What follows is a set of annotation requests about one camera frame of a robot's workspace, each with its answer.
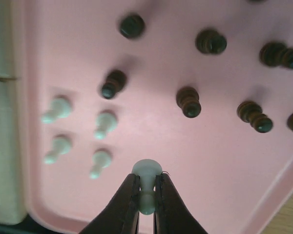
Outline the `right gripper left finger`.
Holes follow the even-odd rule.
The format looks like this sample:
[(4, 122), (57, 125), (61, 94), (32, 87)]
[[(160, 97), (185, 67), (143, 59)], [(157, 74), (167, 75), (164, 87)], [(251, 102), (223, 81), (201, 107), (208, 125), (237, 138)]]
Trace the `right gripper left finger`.
[(81, 234), (137, 234), (139, 232), (140, 177), (129, 174), (107, 206)]

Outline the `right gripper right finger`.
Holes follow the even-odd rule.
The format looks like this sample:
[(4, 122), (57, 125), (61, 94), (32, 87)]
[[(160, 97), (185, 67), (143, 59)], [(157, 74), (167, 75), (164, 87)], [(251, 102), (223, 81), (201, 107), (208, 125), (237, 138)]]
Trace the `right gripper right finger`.
[(155, 180), (155, 234), (207, 234), (192, 216), (167, 173)]

